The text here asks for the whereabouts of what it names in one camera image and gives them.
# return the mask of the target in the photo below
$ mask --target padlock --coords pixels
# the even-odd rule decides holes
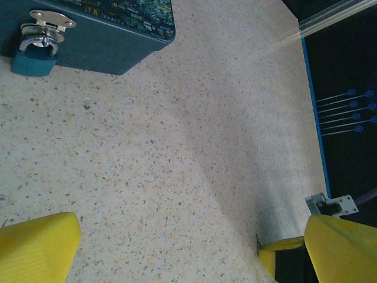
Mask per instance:
[[[16,49],[12,72],[34,77],[48,75],[58,61],[57,51],[57,43],[52,38],[44,35],[26,37]]]
[[[43,77],[48,75],[58,61],[58,43],[64,40],[66,28],[76,23],[63,14],[32,10],[36,23],[21,25],[22,38],[15,49],[12,72],[20,75]]]

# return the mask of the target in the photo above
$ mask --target teal padlock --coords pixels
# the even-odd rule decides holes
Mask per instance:
[[[47,35],[25,37],[15,51],[11,70],[19,75],[33,77],[49,75],[58,61],[57,52],[57,43]]]

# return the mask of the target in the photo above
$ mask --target metal bracket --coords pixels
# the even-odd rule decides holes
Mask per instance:
[[[66,28],[76,27],[76,23],[63,14],[52,11],[32,10],[30,16],[37,20],[37,25],[65,32]]]
[[[327,199],[323,193],[309,196],[305,199],[311,214],[324,214],[341,217],[359,212],[352,196],[346,195],[339,198]]]

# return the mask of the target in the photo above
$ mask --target black panel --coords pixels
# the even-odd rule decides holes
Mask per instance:
[[[377,10],[305,38],[333,198],[377,187]],[[377,227],[377,198],[346,219]]]
[[[283,0],[295,17],[300,21],[307,19],[341,0]]]
[[[305,245],[275,254],[275,280],[278,283],[318,283]]]

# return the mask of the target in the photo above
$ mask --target blue trim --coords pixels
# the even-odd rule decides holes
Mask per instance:
[[[312,96],[312,104],[313,104],[314,118],[315,118],[315,121],[316,121],[320,157],[322,159],[323,174],[325,175],[325,185],[326,185],[326,190],[328,192],[328,198],[330,199],[331,198],[331,191],[330,191],[329,177],[328,177],[328,171],[327,171],[327,168],[326,168],[325,153],[323,151],[322,138],[320,136],[319,120],[318,120],[318,114],[317,114],[317,108],[316,108],[316,100],[314,98],[314,88],[313,88],[313,82],[312,82],[312,75],[310,73],[309,59],[307,57],[306,44],[305,44],[304,38],[301,39],[301,43],[302,43],[302,49],[304,51],[307,79],[309,80],[310,95]]]

